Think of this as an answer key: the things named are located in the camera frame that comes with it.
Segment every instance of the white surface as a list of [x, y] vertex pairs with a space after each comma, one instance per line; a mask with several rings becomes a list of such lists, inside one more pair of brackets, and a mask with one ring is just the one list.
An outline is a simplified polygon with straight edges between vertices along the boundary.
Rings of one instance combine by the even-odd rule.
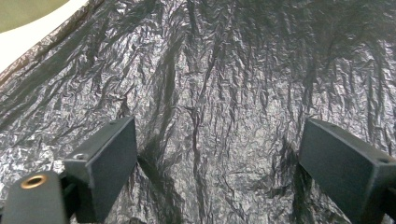
[[49, 15], [0, 34], [0, 73], [24, 52], [55, 30], [83, 7], [88, 0], [69, 0]]

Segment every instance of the black plastic sheet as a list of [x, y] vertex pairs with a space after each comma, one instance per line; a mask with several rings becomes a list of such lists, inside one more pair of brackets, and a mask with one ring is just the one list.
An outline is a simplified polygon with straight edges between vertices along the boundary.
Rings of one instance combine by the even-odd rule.
[[395, 153], [394, 1], [83, 10], [0, 75], [1, 203], [124, 116], [139, 163], [107, 223], [348, 223], [297, 165], [304, 119]]

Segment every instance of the crinkled plastic sheet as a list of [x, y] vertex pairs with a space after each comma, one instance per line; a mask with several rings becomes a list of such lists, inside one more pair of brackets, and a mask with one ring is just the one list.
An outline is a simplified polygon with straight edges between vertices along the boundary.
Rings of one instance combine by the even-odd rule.
[[1, 203], [124, 116], [139, 159], [107, 223], [348, 223], [297, 166], [304, 119], [395, 153], [394, 1], [91, 5], [1, 76]]

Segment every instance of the green surface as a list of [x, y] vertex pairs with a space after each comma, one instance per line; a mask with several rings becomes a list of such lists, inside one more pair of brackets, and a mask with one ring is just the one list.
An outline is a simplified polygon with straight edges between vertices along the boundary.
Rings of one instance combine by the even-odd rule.
[[0, 33], [50, 14], [67, 0], [0, 0]]

